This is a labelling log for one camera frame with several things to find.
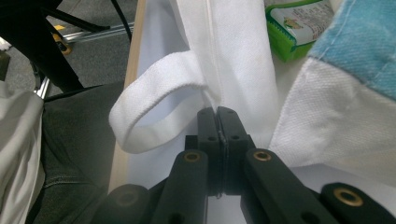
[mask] screw hole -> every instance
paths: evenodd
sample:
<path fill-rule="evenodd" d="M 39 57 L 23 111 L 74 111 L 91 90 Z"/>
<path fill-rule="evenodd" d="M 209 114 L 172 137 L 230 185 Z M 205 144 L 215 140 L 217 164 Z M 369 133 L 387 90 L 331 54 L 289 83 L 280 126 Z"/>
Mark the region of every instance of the screw hole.
<path fill-rule="evenodd" d="M 185 161 L 198 161 L 200 159 L 200 155 L 196 152 L 189 152 L 186 155 L 184 155 L 184 160 Z"/>
<path fill-rule="evenodd" d="M 137 202 L 138 195 L 133 191 L 124 192 L 117 199 L 117 205 L 127 207 Z"/>
<path fill-rule="evenodd" d="M 315 214 L 310 213 L 310 212 L 302 213 L 301 218 L 307 224 L 319 224 L 320 223 L 319 218 Z"/>
<path fill-rule="evenodd" d="M 333 194 L 340 202 L 349 206 L 359 207 L 363 205 L 363 199 L 361 196 L 352 190 L 338 188 L 334 190 Z"/>
<path fill-rule="evenodd" d="M 269 161 L 272 158 L 270 154 L 263 151 L 257 151 L 253 154 L 253 156 L 259 161 Z"/>
<path fill-rule="evenodd" d="M 180 213 L 174 213 L 169 216 L 168 224 L 182 224 L 184 223 L 184 217 Z"/>

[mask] white bag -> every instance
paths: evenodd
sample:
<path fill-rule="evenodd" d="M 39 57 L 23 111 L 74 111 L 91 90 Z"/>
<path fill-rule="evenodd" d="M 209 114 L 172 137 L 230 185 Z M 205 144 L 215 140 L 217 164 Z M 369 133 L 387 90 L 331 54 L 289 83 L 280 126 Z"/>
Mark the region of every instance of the white bag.
<path fill-rule="evenodd" d="M 270 145 L 288 166 L 326 163 L 396 187 L 396 29 L 382 25 L 394 9 L 346 0 L 308 52 Z"/>
<path fill-rule="evenodd" d="M 200 109 L 222 105 L 238 113 L 257 147 L 268 147 L 278 106 L 263 1 L 172 4 L 190 50 L 162 58 L 122 93 L 110 113 L 120 146 L 131 153 L 159 147 Z M 153 108 L 165 97 L 177 106 Z M 163 118 L 144 118 L 152 109 Z"/>

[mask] black chair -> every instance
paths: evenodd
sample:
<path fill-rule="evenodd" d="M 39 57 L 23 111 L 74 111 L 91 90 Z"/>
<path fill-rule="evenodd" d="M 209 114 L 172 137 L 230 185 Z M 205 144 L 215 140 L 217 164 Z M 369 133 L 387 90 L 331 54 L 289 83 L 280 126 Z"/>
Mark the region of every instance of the black chair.
<path fill-rule="evenodd" d="M 116 0 L 111 1 L 131 38 L 120 7 Z M 57 31 L 46 17 L 51 15 L 90 32 L 100 32 L 109 27 L 91 24 L 56 9 L 61 2 L 62 0 L 0 0 L 0 36 L 24 54 L 63 92 L 76 91 L 83 86 L 56 45 L 51 33 Z"/>

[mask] white fabric loop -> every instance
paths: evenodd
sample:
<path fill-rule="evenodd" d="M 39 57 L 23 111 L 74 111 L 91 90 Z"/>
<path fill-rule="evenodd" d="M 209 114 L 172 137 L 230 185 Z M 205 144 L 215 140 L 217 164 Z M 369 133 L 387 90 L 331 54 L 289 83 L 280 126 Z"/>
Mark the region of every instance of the white fabric loop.
<path fill-rule="evenodd" d="M 133 130 L 136 123 L 171 92 L 186 87 L 204 89 L 205 83 L 197 75 L 199 70 L 192 51 L 170 54 L 152 65 L 122 93 L 111 109 L 110 123 L 124 150 L 141 153 L 157 147 L 176 137 L 190 123 L 203 107 L 202 97 L 188 98 L 185 101 L 192 100 L 181 103 L 174 114 L 163 121 Z"/>

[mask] gray fabric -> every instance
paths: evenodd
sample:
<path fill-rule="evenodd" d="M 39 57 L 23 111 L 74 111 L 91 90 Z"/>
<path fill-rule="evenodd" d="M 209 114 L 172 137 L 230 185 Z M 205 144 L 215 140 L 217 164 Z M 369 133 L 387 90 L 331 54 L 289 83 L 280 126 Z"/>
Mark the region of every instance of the gray fabric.
<path fill-rule="evenodd" d="M 122 83 L 45 103 L 46 180 L 27 223 L 89 223 L 106 197 L 115 138 L 108 113 Z"/>

